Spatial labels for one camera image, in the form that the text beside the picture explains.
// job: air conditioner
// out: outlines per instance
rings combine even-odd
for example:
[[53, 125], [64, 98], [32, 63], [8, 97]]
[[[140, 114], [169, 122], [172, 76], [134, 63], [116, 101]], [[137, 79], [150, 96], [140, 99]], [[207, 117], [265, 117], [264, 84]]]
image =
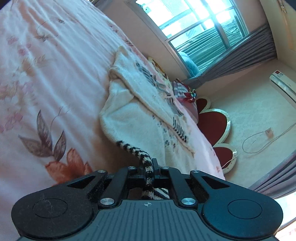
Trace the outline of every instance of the air conditioner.
[[270, 80], [272, 86], [296, 108], [296, 83], [279, 70], [270, 76]]

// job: red cushioned panel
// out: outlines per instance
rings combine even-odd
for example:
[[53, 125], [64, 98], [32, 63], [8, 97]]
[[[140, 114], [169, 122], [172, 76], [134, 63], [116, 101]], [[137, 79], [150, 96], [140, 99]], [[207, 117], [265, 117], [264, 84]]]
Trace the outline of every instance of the red cushioned panel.
[[207, 100], [200, 98], [196, 100], [197, 112], [200, 113], [207, 105]]
[[205, 112], [199, 114], [197, 126], [213, 146], [223, 136], [227, 127], [227, 119], [220, 112]]
[[230, 161], [233, 158], [232, 150], [230, 150], [226, 147], [214, 147], [213, 149], [220, 161], [221, 166], [224, 166], [225, 163], [227, 163], [228, 161]]

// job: power cord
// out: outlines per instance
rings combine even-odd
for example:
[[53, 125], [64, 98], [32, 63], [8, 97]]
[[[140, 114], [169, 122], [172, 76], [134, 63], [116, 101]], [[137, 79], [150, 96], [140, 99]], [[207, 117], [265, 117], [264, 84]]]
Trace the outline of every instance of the power cord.
[[[261, 151], [264, 150], [267, 146], [269, 146], [272, 142], [276, 141], [278, 138], [280, 138], [281, 136], [285, 135], [285, 134], [286, 134], [289, 130], [291, 130], [295, 125], [296, 125], [296, 122], [295, 122], [293, 125], [291, 125], [287, 130], [285, 130], [283, 133], [281, 133], [280, 135], [278, 135], [276, 138], [274, 138], [273, 140], [271, 140], [271, 141], [269, 141], [267, 144], [265, 144], [265, 145], [264, 145], [259, 151], [255, 151], [255, 152], [247, 152], [247, 151], [245, 151], [245, 149], [244, 149], [244, 143], [246, 142], [246, 140], [248, 140], [248, 139], [250, 139], [251, 137], [253, 137], [253, 136], [255, 136], [255, 135], [258, 135], [258, 134], [261, 134], [260, 136], [262, 136], [262, 134], [265, 133], [267, 130], [262, 131], [262, 132], [258, 132], [258, 133], [254, 134], [254, 135], [251, 135], [250, 137], [248, 137], [247, 139], [245, 139], [244, 142], [242, 143], [242, 150], [243, 150], [243, 151], [242, 151], [240, 154], [238, 154], [236, 157], [232, 158], [232, 159], [229, 160], [227, 163], [225, 163], [225, 164], [222, 166], [222, 168], [225, 167], [225, 166], [226, 166], [229, 162], [231, 162], [232, 160], [238, 158], [238, 157], [239, 157], [241, 154], [243, 154], [243, 153], [256, 154], [256, 153], [261, 152]], [[251, 148], [251, 146], [255, 143], [255, 141], [252, 142], [252, 144], [249, 146], [248, 149]]]

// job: bed sheet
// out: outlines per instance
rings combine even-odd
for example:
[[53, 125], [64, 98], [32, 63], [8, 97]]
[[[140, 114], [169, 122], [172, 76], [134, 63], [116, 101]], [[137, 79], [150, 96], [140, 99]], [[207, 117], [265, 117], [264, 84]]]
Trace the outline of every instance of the bed sheet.
[[[86, 0], [13, 0], [0, 10], [0, 240], [18, 238], [10, 212], [21, 197], [97, 169], [138, 165], [104, 136], [98, 118], [122, 45], [157, 75]], [[224, 178], [215, 152], [190, 121], [196, 153], [181, 171]]]

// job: plug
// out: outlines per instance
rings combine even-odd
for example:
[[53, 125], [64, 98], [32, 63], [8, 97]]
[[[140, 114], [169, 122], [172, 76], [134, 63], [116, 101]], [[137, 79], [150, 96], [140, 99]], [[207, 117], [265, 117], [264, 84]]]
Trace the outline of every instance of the plug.
[[272, 138], [274, 135], [274, 132], [271, 129], [271, 127], [269, 127], [267, 130], [265, 130], [265, 134], [267, 135], [268, 138]]

